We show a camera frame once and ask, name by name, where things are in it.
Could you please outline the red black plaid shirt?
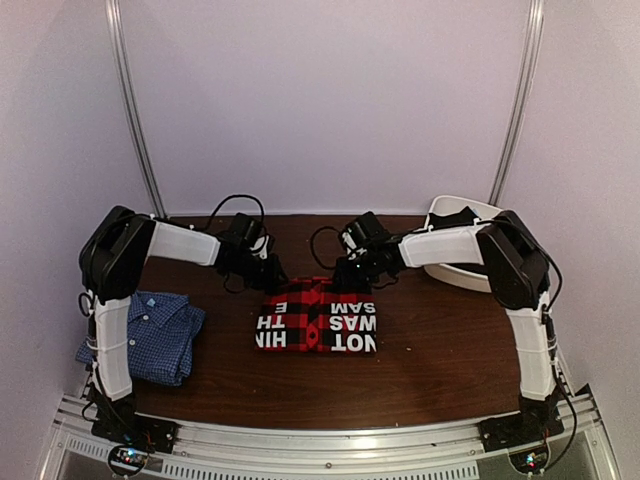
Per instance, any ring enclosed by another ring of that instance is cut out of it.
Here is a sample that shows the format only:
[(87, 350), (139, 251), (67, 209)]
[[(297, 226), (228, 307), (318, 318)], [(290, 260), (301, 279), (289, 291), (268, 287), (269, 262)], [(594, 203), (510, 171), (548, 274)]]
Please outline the red black plaid shirt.
[(295, 279), (264, 297), (255, 348), (265, 352), (373, 355), (377, 308), (368, 286), (341, 290), (331, 279)]

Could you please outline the blue checked shirt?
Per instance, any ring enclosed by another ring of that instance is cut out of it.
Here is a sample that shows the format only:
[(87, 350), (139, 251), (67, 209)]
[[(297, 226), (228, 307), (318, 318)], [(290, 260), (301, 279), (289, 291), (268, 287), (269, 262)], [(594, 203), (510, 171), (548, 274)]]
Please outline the blue checked shirt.
[(97, 304), (95, 314), (96, 345), (82, 347), (77, 359), (97, 361), (111, 398), (128, 395), (132, 378), (176, 387), (191, 374), (193, 340), (205, 312), (188, 296), (138, 291)]

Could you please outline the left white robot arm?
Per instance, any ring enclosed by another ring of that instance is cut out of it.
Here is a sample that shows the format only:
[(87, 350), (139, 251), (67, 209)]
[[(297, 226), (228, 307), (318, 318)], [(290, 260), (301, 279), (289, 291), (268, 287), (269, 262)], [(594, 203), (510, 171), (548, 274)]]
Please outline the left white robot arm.
[(221, 276), (237, 275), (243, 286), (271, 293), (288, 282), (274, 240), (263, 223), (236, 214), (219, 233), (172, 224), (116, 206), (100, 223), (79, 256), (88, 304), (88, 345), (98, 398), (108, 410), (106, 429), (123, 444), (144, 433), (138, 415), (119, 405), (133, 396), (128, 367), (127, 318), (149, 258), (212, 267)]

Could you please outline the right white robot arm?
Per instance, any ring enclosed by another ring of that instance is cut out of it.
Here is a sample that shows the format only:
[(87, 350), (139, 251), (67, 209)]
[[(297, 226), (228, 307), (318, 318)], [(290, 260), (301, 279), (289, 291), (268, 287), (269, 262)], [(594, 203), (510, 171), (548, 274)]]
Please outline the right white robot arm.
[(503, 210), (481, 219), (470, 208), (432, 215), (427, 225), (392, 233), (373, 212), (339, 233), (345, 250), (336, 262), (343, 289), (371, 286), (383, 274), (439, 264), (477, 265), (486, 273), (494, 299), (505, 309), (520, 369), (520, 413), (512, 430), (519, 440), (535, 440), (551, 424), (559, 387), (557, 340), (551, 309), (559, 291), (549, 272), (557, 266), (519, 216)]

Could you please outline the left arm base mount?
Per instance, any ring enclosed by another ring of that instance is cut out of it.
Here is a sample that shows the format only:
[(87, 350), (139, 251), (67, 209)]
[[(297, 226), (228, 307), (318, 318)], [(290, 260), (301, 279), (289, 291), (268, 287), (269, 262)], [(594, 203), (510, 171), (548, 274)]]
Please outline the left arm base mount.
[(178, 424), (169, 421), (112, 410), (100, 411), (91, 433), (99, 438), (134, 447), (149, 453), (173, 452)]

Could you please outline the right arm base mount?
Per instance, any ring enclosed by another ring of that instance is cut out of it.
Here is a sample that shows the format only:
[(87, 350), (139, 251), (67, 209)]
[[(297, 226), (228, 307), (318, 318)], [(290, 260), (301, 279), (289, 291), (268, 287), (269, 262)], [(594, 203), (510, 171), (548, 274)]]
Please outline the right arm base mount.
[(558, 419), (557, 400), (544, 401), (519, 398), (519, 410), (501, 417), (482, 420), (479, 433), (485, 452), (542, 442), (550, 435), (564, 432)]

